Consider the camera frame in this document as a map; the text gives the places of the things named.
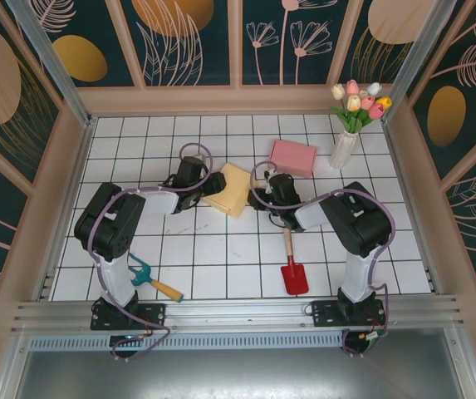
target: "tile floor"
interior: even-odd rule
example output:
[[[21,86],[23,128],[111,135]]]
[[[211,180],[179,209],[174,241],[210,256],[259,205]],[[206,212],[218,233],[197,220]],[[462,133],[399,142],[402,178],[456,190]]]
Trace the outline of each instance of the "tile floor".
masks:
[[[313,178],[296,179],[302,200],[357,180],[394,215],[399,231],[382,255],[375,284],[387,282],[391,293],[430,293],[380,123],[366,126],[349,164],[335,171],[328,158],[336,141],[332,132],[340,129],[336,118],[328,115],[99,119],[50,300],[95,300],[100,295],[91,258],[73,237],[75,222],[100,182],[123,188],[161,183],[177,170],[180,147],[189,142],[212,151],[216,170],[229,162],[249,171],[267,159],[278,138],[318,148]],[[293,241],[295,258],[306,268],[307,295],[336,294],[346,251],[330,225],[294,234]],[[154,278],[183,292],[186,299],[287,297],[280,272],[286,262],[282,231],[268,221],[267,213],[250,207],[239,219],[202,203],[181,214],[142,216],[130,250],[152,265]],[[148,284],[138,292],[145,300],[167,299]]]

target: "flower bouquet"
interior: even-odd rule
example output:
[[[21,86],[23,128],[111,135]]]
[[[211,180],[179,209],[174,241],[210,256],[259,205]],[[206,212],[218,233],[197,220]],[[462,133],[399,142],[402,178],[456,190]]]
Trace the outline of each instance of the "flower bouquet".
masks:
[[[345,127],[345,130],[339,135],[336,148],[330,158],[332,168],[340,169],[346,165],[361,129],[373,120],[380,119],[385,110],[392,105],[389,97],[377,96],[380,90],[380,83],[372,83],[366,90],[360,91],[354,80],[346,83],[346,92],[341,84],[332,87],[331,92],[334,98],[341,102],[342,108],[332,106],[331,110]]]

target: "purple cable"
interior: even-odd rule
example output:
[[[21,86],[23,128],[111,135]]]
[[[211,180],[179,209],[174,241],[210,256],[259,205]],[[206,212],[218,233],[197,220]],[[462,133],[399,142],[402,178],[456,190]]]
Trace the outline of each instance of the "purple cable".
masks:
[[[138,323],[141,323],[142,325],[148,327],[148,328],[152,328],[152,329],[159,329],[159,330],[165,330],[166,333],[164,334],[163,337],[159,338],[158,340],[155,341],[155,343],[153,343],[150,347],[148,347],[147,349],[145,349],[144,351],[139,351],[137,353],[135,353],[133,356],[131,357],[119,357],[115,350],[118,348],[119,345],[123,344],[123,343],[126,343],[126,342],[133,342],[133,341],[140,341],[142,340],[143,338],[128,338],[128,339],[123,339],[121,341],[119,341],[116,345],[114,345],[114,347],[112,348],[112,354],[114,355],[114,359],[115,360],[123,360],[124,362],[128,362],[129,360],[135,360],[137,358],[140,358],[140,357],[143,357],[144,355],[146,355],[147,353],[149,353],[150,351],[153,350],[153,348],[155,348],[156,346],[158,346],[162,341],[164,341],[170,334],[171,334],[171,330],[168,328],[168,327],[165,327],[165,326],[160,326],[159,324],[156,324],[156,323],[151,323],[151,322],[147,322],[145,321],[144,319],[142,318],[138,318],[136,317],[134,314],[131,314],[129,312],[127,312],[126,310],[123,309],[123,307],[121,307],[121,305],[115,300],[115,298],[110,294],[109,292],[109,289],[108,287],[106,287],[106,283],[105,283],[105,280],[103,279],[103,274],[101,272],[101,260],[99,259],[99,257],[96,255],[96,253],[94,253],[93,251],[93,244],[94,244],[94,238],[96,236],[96,231],[97,231],[97,228],[99,227],[99,224],[101,223],[101,221],[103,220],[103,218],[105,218],[105,214],[106,212],[110,209],[110,207],[119,199],[121,198],[123,195],[127,195],[127,194],[134,194],[134,193],[139,193],[139,192],[151,192],[151,191],[169,191],[169,192],[185,192],[185,191],[190,191],[190,190],[195,190],[197,189],[198,187],[200,187],[201,185],[204,184],[204,182],[209,178],[209,176],[212,174],[212,165],[213,165],[213,157],[212,157],[212,153],[210,153],[209,149],[206,148],[204,145],[200,144],[200,143],[188,143],[188,144],[185,144],[181,149],[180,149],[180,153],[179,153],[179,158],[182,160],[182,153],[184,151],[184,149],[186,147],[189,147],[189,146],[192,146],[192,145],[196,145],[200,148],[202,148],[203,150],[206,151],[206,154],[208,155],[208,158],[210,159],[210,167],[209,167],[209,170],[208,170],[208,173],[206,174],[205,177],[203,177],[197,184],[195,185],[192,185],[190,187],[187,187],[187,188],[184,188],[184,189],[172,189],[172,188],[167,188],[167,187],[160,187],[160,186],[151,186],[151,187],[142,187],[142,188],[138,188],[138,189],[126,189],[126,190],[122,190],[120,191],[118,194],[114,195],[110,201],[105,205],[105,207],[103,208],[103,210],[99,213],[99,215],[97,216],[97,219],[96,219],[96,222],[94,223],[94,225],[92,226],[91,228],[91,231],[90,231],[90,236],[88,237],[88,254],[91,256],[92,259],[94,259],[94,262],[96,262],[96,267],[97,267],[97,278],[99,279],[99,283],[101,284],[101,287],[103,288],[103,291],[105,292],[106,296],[108,297],[108,299],[112,302],[112,304],[114,306],[116,306],[118,308],[118,310],[120,312],[122,312],[126,317],[128,318],[131,318],[132,320],[138,322]]]
[[[367,193],[364,193],[364,192],[359,191],[359,190],[354,190],[354,189],[333,190],[330,193],[319,195],[318,197],[316,197],[314,199],[311,199],[311,200],[306,201],[306,202],[301,202],[300,204],[295,204],[295,205],[279,206],[279,205],[269,204],[268,202],[261,199],[260,196],[258,195],[258,193],[256,192],[256,190],[254,189],[254,176],[256,175],[257,168],[261,165],[272,165],[272,166],[274,166],[274,171],[277,172],[277,164],[275,164],[274,162],[272,162],[270,160],[265,160],[265,161],[262,161],[262,162],[256,164],[253,167],[253,170],[251,171],[251,177],[250,177],[251,192],[253,193],[254,197],[256,198],[256,200],[260,204],[262,204],[263,206],[266,206],[268,208],[278,209],[278,210],[296,209],[296,208],[301,208],[304,205],[309,205],[309,204],[316,203],[318,201],[322,201],[322,200],[330,197],[331,195],[347,193],[347,194],[359,195],[360,197],[363,197],[363,198],[373,202],[385,214],[385,216],[387,217],[387,219],[389,220],[389,223],[390,223],[390,237],[387,240],[387,242],[380,249],[378,249],[378,251],[376,251],[374,257],[372,258],[372,261],[370,262],[369,276],[367,278],[367,285],[369,286],[370,289],[372,289],[374,291],[380,291],[381,289],[383,289],[385,291],[385,323],[384,323],[384,329],[387,329],[387,322],[389,321],[389,290],[387,289],[387,284],[386,283],[383,283],[379,287],[375,287],[374,285],[372,285],[372,280],[374,279],[374,270],[375,270],[375,266],[376,266],[376,262],[378,261],[378,258],[380,257],[380,255],[387,248],[389,248],[390,243],[392,243],[393,239],[396,236],[396,224],[395,224],[395,220],[393,219],[392,214],[390,214],[390,211],[380,201],[378,201],[376,198],[374,198],[372,195],[369,195]],[[342,349],[347,354],[351,354],[351,353],[352,354],[359,354],[356,351],[353,351],[352,349],[350,349],[349,347],[347,347],[345,345],[345,340],[346,340],[346,336],[348,335],[348,332],[349,332],[349,330],[343,331]]]

